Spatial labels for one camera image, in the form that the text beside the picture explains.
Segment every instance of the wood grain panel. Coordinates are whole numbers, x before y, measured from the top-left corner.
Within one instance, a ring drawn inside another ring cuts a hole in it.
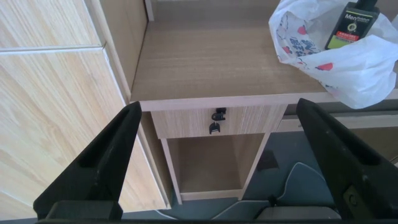
[[[238,172],[241,186],[244,186],[256,155],[259,151],[264,134],[247,134],[232,136],[233,149],[238,160]]]
[[[398,111],[331,114],[349,129],[398,127]],[[303,131],[296,115],[284,116],[276,132]]]
[[[168,207],[154,178],[147,156],[137,138],[131,152],[129,167],[119,199],[123,212],[165,209]]]
[[[144,0],[85,1],[100,36],[107,43],[119,85],[128,101],[147,27]]]
[[[180,156],[179,156],[179,145],[177,141],[173,139],[161,139],[164,154],[166,157],[167,165],[169,167],[170,175],[172,178],[175,197],[177,198],[178,204],[182,204],[180,195]]]
[[[15,218],[18,205],[30,208],[21,207],[18,218],[33,217],[33,201],[124,101],[98,48],[1,54],[0,104],[0,188],[10,205],[0,219],[6,219]],[[140,144],[134,147],[123,210],[165,208]]]
[[[212,190],[206,192],[182,192],[182,200],[204,200],[214,198],[230,198],[240,197],[242,194],[241,189],[237,190]]]
[[[209,134],[211,115],[216,109],[154,111],[152,117],[158,138],[222,136],[230,134],[266,133],[279,125],[275,117],[283,115],[286,105],[227,108],[221,132]]]
[[[100,45],[83,0],[0,0],[0,49]]]
[[[279,63],[268,20],[278,0],[158,2],[132,100],[323,93]]]
[[[398,162],[398,127],[363,128],[352,132],[388,161]]]
[[[142,149],[146,152],[152,173],[167,208],[171,208],[172,179],[161,141],[157,138],[150,112],[144,112],[138,134]]]

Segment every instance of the floor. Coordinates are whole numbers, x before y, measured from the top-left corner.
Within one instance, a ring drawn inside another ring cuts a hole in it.
[[[269,206],[266,200],[271,195],[283,195],[279,200],[283,205],[333,206],[333,199],[303,132],[272,134],[263,155],[266,154],[274,155],[278,168],[262,167],[262,170],[255,171],[242,202],[238,202],[236,198],[222,198],[189,201],[178,205],[174,200],[171,210],[160,212],[182,220],[209,220],[214,217],[217,220],[252,220]],[[123,219],[169,218],[156,211],[147,211],[125,213]],[[33,222],[35,219],[3,221],[0,224]]]

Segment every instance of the printed plastic bag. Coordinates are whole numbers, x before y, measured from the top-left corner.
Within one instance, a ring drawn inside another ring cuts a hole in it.
[[[360,109],[396,85],[398,30],[382,14],[367,36],[339,49],[325,45],[348,0],[281,0],[269,20],[279,61],[317,79],[337,100]]]

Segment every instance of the wooden cabinet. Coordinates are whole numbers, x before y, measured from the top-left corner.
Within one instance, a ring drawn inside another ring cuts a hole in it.
[[[102,46],[84,0],[1,0],[0,48]]]
[[[131,101],[152,115],[177,200],[242,198],[270,133],[302,131],[297,117],[285,114],[287,105],[336,99],[278,61],[268,26],[278,0],[146,3],[155,21],[147,26]],[[398,99],[396,84],[388,100]],[[221,132],[209,134],[221,107]],[[398,125],[396,103],[392,110],[328,111],[344,112],[334,115],[349,128],[386,128]]]
[[[0,220],[32,218],[33,201],[129,102],[147,20],[140,0],[0,0],[0,19]],[[125,212],[170,208],[164,154],[147,134]]]

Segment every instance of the cable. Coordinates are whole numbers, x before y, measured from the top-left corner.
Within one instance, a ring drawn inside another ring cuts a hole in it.
[[[309,168],[311,171],[314,171],[314,173],[318,174],[318,175],[322,178],[322,180],[326,182],[325,178],[324,178],[318,171],[316,171],[314,168],[312,168],[312,167],[310,167],[310,166],[308,166],[308,165],[306,165],[306,164],[304,164],[304,163],[302,163],[302,162],[296,162],[296,163],[294,164],[293,168],[290,170],[290,172],[289,172],[289,174],[288,174],[288,176],[287,176],[287,178],[286,178],[284,193],[283,193],[281,196],[277,197],[277,200],[280,200],[283,196],[285,196],[285,194],[286,194],[286,188],[287,188],[287,183],[289,182],[290,176],[292,175],[292,172],[293,172],[294,168],[295,168],[297,165],[299,165],[299,164],[300,164],[300,165],[303,165],[303,166],[305,166],[305,167],[307,167],[307,168]],[[228,208],[226,208],[226,209],[224,209],[223,211],[221,211],[219,214],[215,215],[213,218],[211,218],[211,220],[218,218],[220,215],[224,214],[226,211],[228,211],[229,209],[231,209],[231,208],[234,207],[235,205],[237,205],[237,204],[239,204],[239,203],[242,203],[242,202],[262,202],[262,203],[264,203],[264,202],[268,202],[268,200],[242,200],[242,201],[237,201],[237,202],[233,203],[232,205],[230,205]],[[170,215],[166,215],[166,214],[162,213],[162,212],[159,211],[159,210],[155,210],[155,211],[156,211],[157,213],[159,213],[159,215],[162,215],[162,216],[164,216],[164,217],[166,217],[166,218],[170,218],[170,219],[173,219],[173,220],[178,220],[178,218],[172,217],[172,216],[170,216]]]
[[[159,213],[159,215],[162,215],[162,216],[164,216],[164,217],[166,217],[166,218],[170,218],[170,219],[178,220],[178,218],[175,218],[175,217],[173,217],[173,216],[170,216],[170,215],[166,215],[166,214],[162,213],[162,212],[161,212],[161,211],[159,211],[159,210],[155,210],[155,212]]]

